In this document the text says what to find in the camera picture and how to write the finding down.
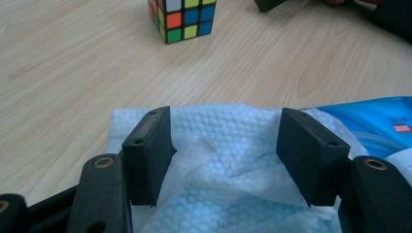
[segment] textured wipe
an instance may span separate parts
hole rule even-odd
[[[148,109],[112,111],[108,152]],[[275,153],[281,109],[203,105],[171,110],[178,152],[157,207],[132,207],[136,232],[341,232],[335,208],[308,208]],[[336,118],[306,113],[349,145],[366,150]]]

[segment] white tissue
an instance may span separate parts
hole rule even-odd
[[[148,110],[112,111],[107,152],[121,143]],[[171,110],[178,150],[157,207],[132,207],[135,232],[340,232],[333,207],[308,208],[275,153],[281,109],[205,105]],[[366,154],[336,118],[307,110]]]
[[[397,168],[412,186],[412,148],[394,153],[386,159]]]

